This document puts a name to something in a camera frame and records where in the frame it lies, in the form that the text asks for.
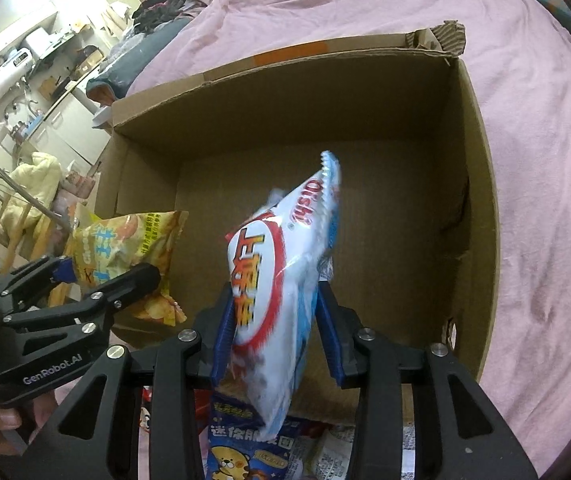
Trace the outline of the person's left hand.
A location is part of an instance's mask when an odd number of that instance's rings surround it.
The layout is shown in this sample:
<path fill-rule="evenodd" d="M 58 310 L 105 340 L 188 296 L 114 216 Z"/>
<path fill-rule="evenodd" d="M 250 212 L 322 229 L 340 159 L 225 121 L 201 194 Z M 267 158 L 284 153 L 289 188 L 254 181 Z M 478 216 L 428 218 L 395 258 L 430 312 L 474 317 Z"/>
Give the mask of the person's left hand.
<path fill-rule="evenodd" d="M 36 424 L 36 428 L 31 433 L 28 442 L 35 439 L 40 429 L 46 424 L 52 413 L 58 407 L 53 391 L 43 393 L 30 402 L 28 408 L 29 417 Z M 6 437 L 5 431 L 12 431 L 23 426 L 24 422 L 20 413 L 15 408 L 0 408 L 0 456 L 17 455 L 18 451 L 13 443 Z"/>

